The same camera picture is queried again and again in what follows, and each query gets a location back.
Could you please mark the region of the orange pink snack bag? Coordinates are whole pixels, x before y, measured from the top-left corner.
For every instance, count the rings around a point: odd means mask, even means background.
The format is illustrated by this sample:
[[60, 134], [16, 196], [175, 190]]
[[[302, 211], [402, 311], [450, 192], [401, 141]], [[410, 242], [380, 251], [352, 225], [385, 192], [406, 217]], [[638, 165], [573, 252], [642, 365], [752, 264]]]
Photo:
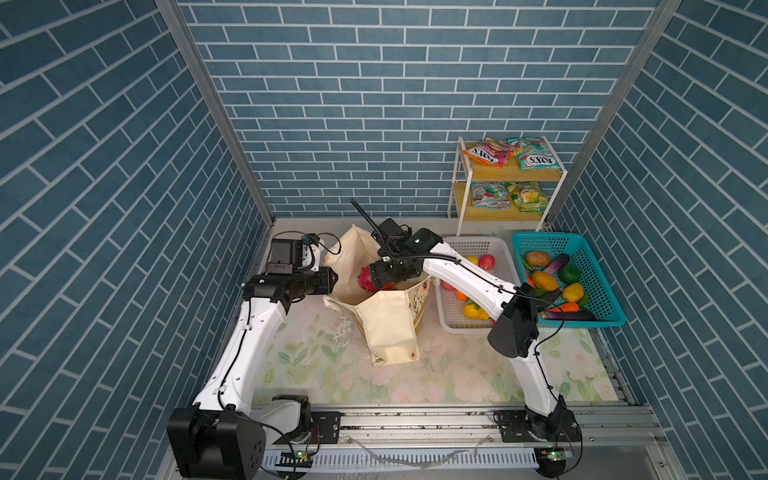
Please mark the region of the orange pink snack bag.
[[483, 141], [477, 142], [474, 146], [465, 149], [463, 153], [472, 161], [500, 169], [509, 162], [510, 157], [514, 153], [514, 148], [506, 142], [499, 142], [487, 137]]

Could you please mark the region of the cream canvas grocery bag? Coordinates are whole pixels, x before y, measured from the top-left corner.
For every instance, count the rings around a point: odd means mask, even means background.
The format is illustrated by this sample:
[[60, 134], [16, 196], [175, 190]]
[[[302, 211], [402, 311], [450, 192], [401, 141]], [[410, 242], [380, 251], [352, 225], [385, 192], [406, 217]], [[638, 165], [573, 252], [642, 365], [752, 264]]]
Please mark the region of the cream canvas grocery bag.
[[432, 279], [422, 274], [376, 293], [358, 283], [362, 270], [380, 259], [370, 232], [352, 226], [337, 245], [341, 252], [328, 254], [323, 264], [338, 280], [323, 297], [326, 307], [349, 313], [362, 332], [375, 365], [417, 362], [421, 359], [417, 329], [424, 316]]

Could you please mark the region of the pink dragon fruit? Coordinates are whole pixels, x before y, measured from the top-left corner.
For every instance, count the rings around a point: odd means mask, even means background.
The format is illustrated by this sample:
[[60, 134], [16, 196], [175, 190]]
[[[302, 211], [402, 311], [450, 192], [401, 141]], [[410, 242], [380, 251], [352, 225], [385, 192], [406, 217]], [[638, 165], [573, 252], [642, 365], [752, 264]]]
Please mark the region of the pink dragon fruit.
[[372, 274], [369, 267], [363, 267], [357, 277], [358, 285], [365, 291], [376, 293], [377, 287], [373, 284]]

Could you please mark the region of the green snack bag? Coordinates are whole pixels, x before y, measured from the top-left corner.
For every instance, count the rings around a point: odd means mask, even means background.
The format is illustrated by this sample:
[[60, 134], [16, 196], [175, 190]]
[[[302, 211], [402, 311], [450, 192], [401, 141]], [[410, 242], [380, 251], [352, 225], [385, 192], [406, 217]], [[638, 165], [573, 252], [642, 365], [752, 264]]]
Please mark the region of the green snack bag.
[[508, 140], [521, 170], [556, 170], [559, 163], [555, 152], [543, 138], [518, 137]]

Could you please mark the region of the yellow pear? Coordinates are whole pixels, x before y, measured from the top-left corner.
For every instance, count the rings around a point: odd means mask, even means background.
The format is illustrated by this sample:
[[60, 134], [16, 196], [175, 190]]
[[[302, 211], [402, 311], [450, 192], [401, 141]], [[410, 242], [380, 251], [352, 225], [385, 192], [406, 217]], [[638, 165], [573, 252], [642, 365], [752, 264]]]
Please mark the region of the yellow pear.
[[464, 304], [462, 314], [470, 320], [487, 321], [490, 319], [489, 314], [484, 309], [471, 301], [467, 301]]

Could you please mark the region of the yellow bell pepper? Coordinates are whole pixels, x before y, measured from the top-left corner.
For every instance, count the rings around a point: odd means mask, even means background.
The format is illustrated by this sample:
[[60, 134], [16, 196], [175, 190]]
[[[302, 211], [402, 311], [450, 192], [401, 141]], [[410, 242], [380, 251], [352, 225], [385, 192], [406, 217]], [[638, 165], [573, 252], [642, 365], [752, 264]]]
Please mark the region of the yellow bell pepper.
[[585, 290], [580, 283], [568, 285], [562, 291], [562, 298], [566, 303], [578, 303], [585, 296]]

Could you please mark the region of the teal plastic basket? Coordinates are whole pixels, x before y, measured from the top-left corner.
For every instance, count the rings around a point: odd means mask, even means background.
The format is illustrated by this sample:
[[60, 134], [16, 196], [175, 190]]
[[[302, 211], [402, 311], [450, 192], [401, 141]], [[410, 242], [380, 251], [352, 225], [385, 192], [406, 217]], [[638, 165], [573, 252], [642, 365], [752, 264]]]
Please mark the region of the teal plastic basket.
[[518, 232], [512, 236], [511, 244], [518, 255], [516, 268], [519, 273], [525, 265], [524, 255], [530, 251], [542, 251], [552, 258], [567, 254], [569, 265], [580, 271], [581, 285], [588, 296], [584, 306], [597, 320], [567, 322], [565, 328], [608, 328], [626, 323], [626, 315], [584, 237], [562, 232]]

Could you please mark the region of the white plastic basket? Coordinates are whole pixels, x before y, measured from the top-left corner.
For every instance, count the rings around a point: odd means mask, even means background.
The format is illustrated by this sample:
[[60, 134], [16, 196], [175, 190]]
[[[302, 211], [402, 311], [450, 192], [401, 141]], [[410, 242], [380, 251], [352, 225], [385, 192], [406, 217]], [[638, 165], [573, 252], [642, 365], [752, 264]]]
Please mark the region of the white plastic basket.
[[512, 255], [507, 243], [501, 238], [490, 236], [445, 237], [444, 246], [438, 252], [458, 258], [491, 255], [495, 265], [489, 271], [471, 265], [465, 259], [460, 265], [434, 260], [432, 265], [442, 267], [439, 275], [433, 279], [445, 279], [449, 284], [462, 291], [468, 298], [480, 300], [480, 307], [488, 312], [489, 320], [469, 319], [463, 314], [464, 303], [453, 292], [439, 287], [437, 307], [442, 327], [454, 334], [487, 334], [493, 326], [493, 314], [501, 313], [502, 301], [509, 301], [521, 284], [513, 265]]

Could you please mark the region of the brown potato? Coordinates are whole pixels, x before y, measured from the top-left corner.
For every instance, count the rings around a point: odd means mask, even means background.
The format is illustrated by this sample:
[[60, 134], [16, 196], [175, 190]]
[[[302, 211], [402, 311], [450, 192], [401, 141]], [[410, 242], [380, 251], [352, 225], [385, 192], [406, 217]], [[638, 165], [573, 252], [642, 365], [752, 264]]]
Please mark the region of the brown potato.
[[551, 256], [543, 251], [529, 251], [525, 260], [534, 269], [545, 268], [552, 262]]

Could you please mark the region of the yellow mango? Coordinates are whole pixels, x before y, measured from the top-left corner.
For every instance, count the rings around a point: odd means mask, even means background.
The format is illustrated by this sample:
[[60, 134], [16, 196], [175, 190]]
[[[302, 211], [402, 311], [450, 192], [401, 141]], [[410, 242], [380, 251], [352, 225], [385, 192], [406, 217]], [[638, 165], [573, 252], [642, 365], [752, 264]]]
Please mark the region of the yellow mango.
[[534, 286], [540, 290], [551, 292], [559, 288], [558, 281], [551, 274], [544, 271], [534, 271], [531, 274], [531, 280]]

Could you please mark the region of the orange carrot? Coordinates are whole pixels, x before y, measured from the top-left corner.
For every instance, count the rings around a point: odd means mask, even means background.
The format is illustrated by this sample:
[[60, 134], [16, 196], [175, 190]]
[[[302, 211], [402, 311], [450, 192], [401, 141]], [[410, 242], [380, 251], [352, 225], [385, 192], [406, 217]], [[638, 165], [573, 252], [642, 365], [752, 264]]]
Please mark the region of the orange carrot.
[[554, 306], [553, 308], [549, 309], [549, 312], [552, 313], [572, 313], [572, 312], [578, 312], [580, 310], [580, 306], [575, 302], [567, 302], [561, 305]]

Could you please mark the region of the white wooden shelf rack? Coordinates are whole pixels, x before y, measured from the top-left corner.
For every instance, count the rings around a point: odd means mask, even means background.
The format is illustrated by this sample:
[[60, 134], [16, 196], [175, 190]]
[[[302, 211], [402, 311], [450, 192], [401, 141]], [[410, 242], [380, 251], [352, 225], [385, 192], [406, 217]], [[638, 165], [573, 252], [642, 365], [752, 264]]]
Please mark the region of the white wooden shelf rack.
[[[560, 193], [569, 172], [549, 140], [542, 137], [541, 141], [554, 157], [554, 168], [524, 170], [520, 168], [519, 161], [514, 157], [511, 157], [505, 166], [499, 168], [485, 165], [471, 159], [466, 154], [466, 151], [475, 147], [477, 142], [468, 142], [462, 136], [458, 137], [451, 175], [451, 191], [447, 205], [447, 216], [457, 219], [456, 236], [461, 236], [466, 231], [464, 227], [466, 222], [536, 223], [535, 231], [540, 231], [544, 227], [552, 203]], [[554, 187], [552, 192], [544, 193], [548, 204], [542, 212], [533, 212], [531, 209], [521, 210], [508, 194], [510, 185], [531, 185], [532, 183], [537, 183], [540, 187], [547, 185]], [[476, 206], [472, 190], [474, 184], [503, 186], [504, 191], [508, 194], [509, 205], [503, 209]]]

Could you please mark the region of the purple eggplant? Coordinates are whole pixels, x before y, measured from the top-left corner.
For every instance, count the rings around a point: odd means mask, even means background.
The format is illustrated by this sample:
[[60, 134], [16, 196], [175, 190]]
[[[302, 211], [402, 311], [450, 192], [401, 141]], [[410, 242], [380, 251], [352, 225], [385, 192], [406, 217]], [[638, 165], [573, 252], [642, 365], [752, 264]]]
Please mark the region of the purple eggplant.
[[554, 276], [570, 262], [570, 256], [566, 253], [557, 255], [543, 270], [543, 273]]

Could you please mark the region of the yellow green candy bag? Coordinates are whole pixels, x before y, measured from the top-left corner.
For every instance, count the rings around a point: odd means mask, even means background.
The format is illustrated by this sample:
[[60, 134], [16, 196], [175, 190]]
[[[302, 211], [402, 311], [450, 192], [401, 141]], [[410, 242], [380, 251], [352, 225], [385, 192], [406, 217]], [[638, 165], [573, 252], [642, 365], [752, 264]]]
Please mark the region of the yellow green candy bag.
[[523, 213], [543, 213], [549, 197], [539, 182], [509, 182], [507, 192], [511, 202]]

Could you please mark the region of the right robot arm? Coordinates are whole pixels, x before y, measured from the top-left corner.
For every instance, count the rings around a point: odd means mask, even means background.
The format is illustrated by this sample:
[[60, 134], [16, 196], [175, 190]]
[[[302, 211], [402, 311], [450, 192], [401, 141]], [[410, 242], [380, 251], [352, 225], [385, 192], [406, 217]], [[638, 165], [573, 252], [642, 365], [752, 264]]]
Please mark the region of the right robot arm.
[[515, 285], [472, 263], [429, 229], [417, 231], [388, 218], [373, 228], [381, 259], [369, 266], [374, 286], [415, 278], [423, 273], [465, 294], [489, 314], [489, 345], [507, 358], [522, 388], [530, 434], [556, 442], [583, 439], [580, 425], [549, 381], [538, 352], [538, 314], [546, 304], [529, 285]]

